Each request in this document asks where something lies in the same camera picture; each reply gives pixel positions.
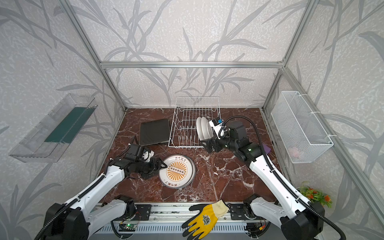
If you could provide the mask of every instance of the metal vent grille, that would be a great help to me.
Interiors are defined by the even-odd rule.
[[[186,228],[181,227],[182,223],[139,223],[134,233],[182,233]],[[246,223],[216,223],[212,229],[212,233],[243,233]],[[107,224],[98,233],[113,233],[111,225]]]

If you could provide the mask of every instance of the brown marble surface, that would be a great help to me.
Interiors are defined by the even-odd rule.
[[[132,136],[139,136],[141,122],[168,118],[171,123],[173,112],[174,109],[129,109],[106,161],[110,157],[121,154]],[[246,116],[257,125],[263,142],[271,148],[271,152],[268,154],[270,159],[275,166],[280,168],[260,110],[258,108],[221,109],[221,117],[224,120],[234,115]],[[250,141],[258,142],[250,123],[244,119],[237,120],[242,121],[246,126]],[[101,200],[102,202],[110,202],[120,194],[133,197],[135,202],[216,202],[220,199],[228,202],[242,202],[253,193],[264,197],[267,201],[275,200],[264,182],[226,149],[211,154],[208,154],[204,148],[171,148],[168,147],[168,144],[151,146],[150,149],[155,152],[155,157],[161,159],[173,154],[190,157],[197,166],[192,184],[182,189],[171,189],[164,186],[158,176],[148,180],[124,179]]]

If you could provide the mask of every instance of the wallpaper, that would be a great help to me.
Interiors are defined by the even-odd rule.
[[[307,0],[70,2],[102,61],[281,61]]]
[[[284,161],[292,184],[300,187],[303,182],[307,182],[306,185],[320,189],[331,196],[332,208],[325,207],[325,216],[343,230],[348,240],[384,239],[384,229],[361,197],[351,178],[345,173],[332,148],[312,163],[292,164],[271,117],[271,111],[281,91],[293,90],[283,76],[265,108],[276,141],[275,146],[283,155],[280,161]],[[339,239],[338,233],[327,224],[324,224],[321,234],[327,240]]]
[[[384,1],[317,6],[289,69],[384,197]]]
[[[123,116],[56,1],[0,1],[0,238],[33,239],[47,208],[98,174]],[[98,107],[56,163],[8,154],[68,93]]]
[[[108,74],[127,106],[169,108],[176,96],[219,96],[221,107],[260,107],[277,69],[116,68]]]

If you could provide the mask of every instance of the work glove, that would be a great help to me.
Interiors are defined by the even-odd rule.
[[[192,235],[188,237],[187,240],[192,240],[195,236],[199,239],[205,237],[215,226],[217,219],[224,214],[226,214],[229,208],[220,200],[213,204],[197,204],[193,205],[189,208],[190,211],[199,210],[199,213],[186,221],[182,228],[187,228],[191,226],[189,229],[183,232],[183,237],[186,237],[190,234],[190,232],[196,230]]]

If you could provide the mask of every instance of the plate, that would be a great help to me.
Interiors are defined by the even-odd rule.
[[[180,189],[192,183],[196,167],[189,157],[175,154],[167,157],[164,163],[168,167],[159,171],[159,177],[165,186]]]
[[[203,131],[204,139],[210,139],[214,136],[209,121],[205,117],[201,118],[201,130]]]
[[[196,119],[196,131],[197,131],[197,135],[199,136],[200,141],[204,140],[205,138],[204,138],[203,131],[201,128],[201,117],[198,117]]]

